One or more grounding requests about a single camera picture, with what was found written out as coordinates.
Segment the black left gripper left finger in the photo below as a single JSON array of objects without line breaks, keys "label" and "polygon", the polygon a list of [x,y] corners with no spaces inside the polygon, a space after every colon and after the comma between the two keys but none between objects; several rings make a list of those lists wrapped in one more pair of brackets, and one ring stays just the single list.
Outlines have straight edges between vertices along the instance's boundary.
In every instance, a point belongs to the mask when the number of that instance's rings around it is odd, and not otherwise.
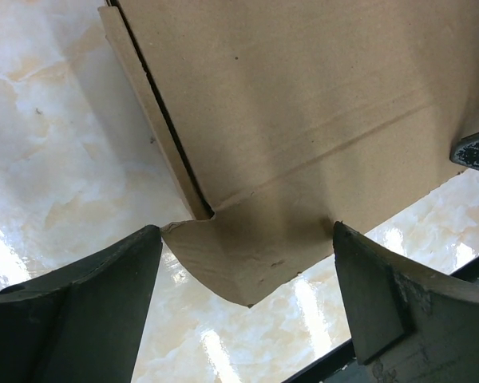
[{"label": "black left gripper left finger", "polygon": [[0,290],[0,382],[130,382],[162,247],[148,225]]}]

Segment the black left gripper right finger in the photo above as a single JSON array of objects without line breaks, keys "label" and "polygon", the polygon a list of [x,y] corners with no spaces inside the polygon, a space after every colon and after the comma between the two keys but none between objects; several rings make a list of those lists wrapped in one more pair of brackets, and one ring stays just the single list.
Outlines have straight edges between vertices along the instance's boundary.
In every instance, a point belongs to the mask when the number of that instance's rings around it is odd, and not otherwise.
[{"label": "black left gripper right finger", "polygon": [[479,382],[479,285],[341,222],[333,248],[356,358],[372,382]]}]

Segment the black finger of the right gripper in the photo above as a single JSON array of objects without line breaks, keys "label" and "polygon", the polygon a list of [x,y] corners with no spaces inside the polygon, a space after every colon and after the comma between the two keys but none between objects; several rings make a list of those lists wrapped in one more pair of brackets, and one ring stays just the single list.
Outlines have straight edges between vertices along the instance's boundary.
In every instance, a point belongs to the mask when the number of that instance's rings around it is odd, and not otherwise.
[{"label": "black finger of the right gripper", "polygon": [[449,158],[455,164],[479,171],[479,132],[460,139]]}]

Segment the brown cardboard box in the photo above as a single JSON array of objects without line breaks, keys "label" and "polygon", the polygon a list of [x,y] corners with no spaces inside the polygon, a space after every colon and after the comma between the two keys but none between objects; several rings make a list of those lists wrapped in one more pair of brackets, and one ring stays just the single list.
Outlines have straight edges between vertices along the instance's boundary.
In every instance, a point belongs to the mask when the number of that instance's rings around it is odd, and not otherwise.
[{"label": "brown cardboard box", "polygon": [[253,306],[458,174],[479,1],[108,1],[99,14],[191,219],[162,236]]}]

